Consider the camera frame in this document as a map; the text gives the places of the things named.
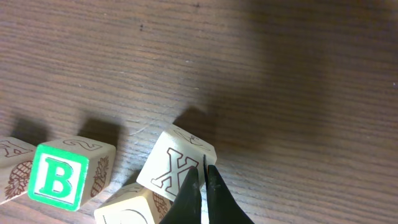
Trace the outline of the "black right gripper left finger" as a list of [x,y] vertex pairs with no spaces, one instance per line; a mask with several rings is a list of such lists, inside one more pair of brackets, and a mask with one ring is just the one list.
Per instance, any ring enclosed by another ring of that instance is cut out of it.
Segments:
[[173,205],[160,224],[200,224],[201,193],[198,169],[191,167]]

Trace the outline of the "green B letter block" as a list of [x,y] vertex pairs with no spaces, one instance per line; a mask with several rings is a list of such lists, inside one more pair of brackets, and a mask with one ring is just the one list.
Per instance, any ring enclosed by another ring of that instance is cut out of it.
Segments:
[[116,147],[81,136],[37,146],[30,173],[29,198],[77,211],[110,183]]

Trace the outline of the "blue T letter block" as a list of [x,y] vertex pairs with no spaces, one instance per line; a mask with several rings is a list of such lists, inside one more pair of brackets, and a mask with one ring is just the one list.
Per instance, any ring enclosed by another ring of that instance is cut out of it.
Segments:
[[214,165],[216,160],[214,146],[171,124],[156,141],[137,182],[174,201],[190,168],[198,169],[201,187],[205,183],[203,165]]

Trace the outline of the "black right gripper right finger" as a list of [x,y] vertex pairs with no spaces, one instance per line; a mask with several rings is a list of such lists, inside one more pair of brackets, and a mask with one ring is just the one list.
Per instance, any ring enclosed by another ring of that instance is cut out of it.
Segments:
[[236,203],[215,165],[203,156],[209,224],[254,224]]

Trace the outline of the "yellow O block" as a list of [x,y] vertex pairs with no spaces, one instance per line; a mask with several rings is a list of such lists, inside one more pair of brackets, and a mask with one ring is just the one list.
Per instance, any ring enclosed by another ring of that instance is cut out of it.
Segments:
[[170,208],[170,200],[133,183],[120,188],[94,211],[94,216],[96,224],[155,224]]

